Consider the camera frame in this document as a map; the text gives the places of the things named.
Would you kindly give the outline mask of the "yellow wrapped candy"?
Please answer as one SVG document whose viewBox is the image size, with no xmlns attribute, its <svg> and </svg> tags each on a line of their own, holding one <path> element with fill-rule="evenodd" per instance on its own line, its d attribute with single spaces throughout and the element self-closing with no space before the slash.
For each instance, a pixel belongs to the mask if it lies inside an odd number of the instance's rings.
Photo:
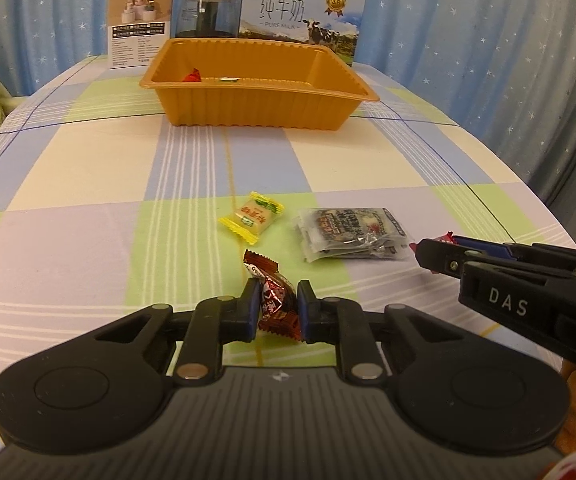
<svg viewBox="0 0 576 480">
<path fill-rule="evenodd" d="M 285 206 L 277 200 L 258 192 L 251 192 L 242 206 L 228 216 L 219 218 L 218 223 L 249 245 L 255 245 L 284 211 Z"/>
</svg>

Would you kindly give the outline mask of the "blue star curtain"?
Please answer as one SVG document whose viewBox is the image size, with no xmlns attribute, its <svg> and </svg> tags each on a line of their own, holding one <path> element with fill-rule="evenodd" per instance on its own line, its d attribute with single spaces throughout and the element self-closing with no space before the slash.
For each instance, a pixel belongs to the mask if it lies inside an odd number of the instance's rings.
<svg viewBox="0 0 576 480">
<path fill-rule="evenodd" d="M 29 94 L 106 48 L 107 0 L 0 0 L 0 80 Z M 356 58 L 576 206 L 576 0 L 366 0 Z"/>
</svg>

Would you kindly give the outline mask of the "red candy white text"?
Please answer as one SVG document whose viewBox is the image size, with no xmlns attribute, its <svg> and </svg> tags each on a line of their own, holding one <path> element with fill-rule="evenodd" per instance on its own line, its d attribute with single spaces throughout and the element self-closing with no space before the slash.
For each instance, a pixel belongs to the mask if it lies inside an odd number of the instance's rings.
<svg viewBox="0 0 576 480">
<path fill-rule="evenodd" d="M 302 340 L 297 294 L 290 282 L 280 273 L 279 265 L 257 252 L 247 250 L 243 264 L 253 278 L 262 285 L 259 329 L 296 341 Z"/>
</svg>

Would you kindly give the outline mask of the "grey clear snack packet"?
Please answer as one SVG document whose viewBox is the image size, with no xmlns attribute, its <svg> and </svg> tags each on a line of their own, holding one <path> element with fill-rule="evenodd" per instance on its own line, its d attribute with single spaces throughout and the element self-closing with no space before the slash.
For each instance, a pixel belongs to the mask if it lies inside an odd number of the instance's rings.
<svg viewBox="0 0 576 480">
<path fill-rule="evenodd" d="M 387 208 L 307 208 L 294 218 L 305 260 L 404 260 L 410 238 Z"/>
</svg>

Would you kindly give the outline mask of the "white product box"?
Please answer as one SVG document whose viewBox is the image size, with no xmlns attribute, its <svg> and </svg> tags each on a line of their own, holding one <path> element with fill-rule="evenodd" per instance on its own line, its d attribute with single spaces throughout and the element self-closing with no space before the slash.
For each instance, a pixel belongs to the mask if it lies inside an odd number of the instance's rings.
<svg viewBox="0 0 576 480">
<path fill-rule="evenodd" d="M 171 37 L 173 0 L 108 0 L 108 67 L 147 66 Z"/>
</svg>

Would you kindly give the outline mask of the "orange plastic tray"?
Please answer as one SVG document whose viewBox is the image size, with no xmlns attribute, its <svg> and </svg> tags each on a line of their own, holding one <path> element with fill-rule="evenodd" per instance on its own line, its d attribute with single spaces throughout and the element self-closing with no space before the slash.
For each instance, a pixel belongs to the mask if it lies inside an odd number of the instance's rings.
<svg viewBox="0 0 576 480">
<path fill-rule="evenodd" d="M 184 82 L 193 68 L 201 82 Z M 234 84 L 221 77 L 239 77 Z M 260 39 L 167 40 L 139 86 L 173 126 L 337 130 L 376 91 L 330 49 Z"/>
</svg>

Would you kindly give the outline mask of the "red triangular snack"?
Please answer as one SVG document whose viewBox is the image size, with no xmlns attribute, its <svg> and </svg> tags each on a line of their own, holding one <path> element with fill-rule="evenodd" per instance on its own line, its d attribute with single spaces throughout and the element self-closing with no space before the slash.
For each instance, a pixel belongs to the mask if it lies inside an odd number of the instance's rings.
<svg viewBox="0 0 576 480">
<path fill-rule="evenodd" d="M 193 68 L 188 74 L 186 74 L 183 78 L 184 82 L 201 82 L 202 77 L 200 70 L 198 68 Z"/>
</svg>

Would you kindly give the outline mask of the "small red candy top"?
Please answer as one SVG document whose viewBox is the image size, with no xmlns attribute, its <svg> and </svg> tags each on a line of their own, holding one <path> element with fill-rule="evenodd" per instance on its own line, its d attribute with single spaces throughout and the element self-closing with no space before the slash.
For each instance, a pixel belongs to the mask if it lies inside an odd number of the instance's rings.
<svg viewBox="0 0 576 480">
<path fill-rule="evenodd" d="M 422 238 L 417 242 L 411 242 L 409 247 L 419 266 L 437 274 L 443 273 L 445 269 L 449 268 L 447 259 L 454 245 L 452 232 L 448 231 L 439 237 Z"/>
</svg>

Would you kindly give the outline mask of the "milk carton box with cow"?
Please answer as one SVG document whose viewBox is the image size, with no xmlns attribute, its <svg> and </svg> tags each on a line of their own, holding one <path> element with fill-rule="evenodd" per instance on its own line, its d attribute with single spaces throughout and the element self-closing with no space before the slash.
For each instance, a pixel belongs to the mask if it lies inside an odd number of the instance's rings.
<svg viewBox="0 0 576 480">
<path fill-rule="evenodd" d="M 315 44 L 354 62 L 366 0 L 237 0 L 241 38 Z"/>
</svg>

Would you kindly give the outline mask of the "glass jar with black lid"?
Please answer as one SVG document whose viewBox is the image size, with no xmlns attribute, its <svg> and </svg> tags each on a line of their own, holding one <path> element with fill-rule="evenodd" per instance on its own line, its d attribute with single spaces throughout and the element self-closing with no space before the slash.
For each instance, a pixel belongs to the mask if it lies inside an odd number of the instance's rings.
<svg viewBox="0 0 576 480">
<path fill-rule="evenodd" d="M 233 37 L 235 0 L 181 0 L 176 38 Z"/>
</svg>

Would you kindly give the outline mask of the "plaid tablecloth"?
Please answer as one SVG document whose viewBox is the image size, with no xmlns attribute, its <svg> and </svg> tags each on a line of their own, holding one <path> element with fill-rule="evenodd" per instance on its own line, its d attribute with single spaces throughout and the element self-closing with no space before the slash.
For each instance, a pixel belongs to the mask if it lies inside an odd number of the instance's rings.
<svg viewBox="0 0 576 480">
<path fill-rule="evenodd" d="M 414 240 L 571 244 L 474 136 L 379 70 L 356 72 L 378 99 L 335 131 L 174 127 L 141 70 L 103 58 L 14 110 L 0 128 L 0 372 L 148 304 L 238 295 L 245 242 L 221 220 L 251 192 L 285 208 L 256 250 L 291 282 L 371 311 L 402 302 L 559 366 L 414 260 L 304 259 L 293 219 L 311 207 L 385 208 Z"/>
</svg>

